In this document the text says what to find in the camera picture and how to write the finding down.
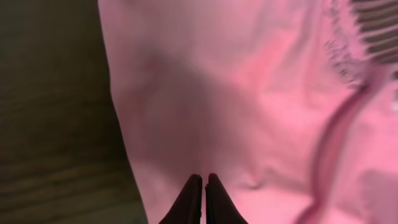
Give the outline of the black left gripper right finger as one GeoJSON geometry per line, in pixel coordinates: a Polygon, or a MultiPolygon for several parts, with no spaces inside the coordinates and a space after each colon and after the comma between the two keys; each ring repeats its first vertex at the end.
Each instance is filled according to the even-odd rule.
{"type": "Polygon", "coordinates": [[[205,193],[207,224],[248,224],[216,174],[211,173],[208,176],[205,193]]]}

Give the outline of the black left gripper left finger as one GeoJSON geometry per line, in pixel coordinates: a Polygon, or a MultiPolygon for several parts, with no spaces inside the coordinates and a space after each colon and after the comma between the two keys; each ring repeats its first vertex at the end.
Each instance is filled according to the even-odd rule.
{"type": "Polygon", "coordinates": [[[202,178],[192,174],[159,224],[200,224],[202,178]]]}

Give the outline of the pink printed t-shirt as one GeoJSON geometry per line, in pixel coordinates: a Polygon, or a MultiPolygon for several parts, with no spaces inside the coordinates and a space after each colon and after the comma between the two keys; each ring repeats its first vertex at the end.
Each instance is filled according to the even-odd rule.
{"type": "Polygon", "coordinates": [[[397,2],[99,0],[147,221],[192,174],[225,220],[397,222],[397,2]]]}

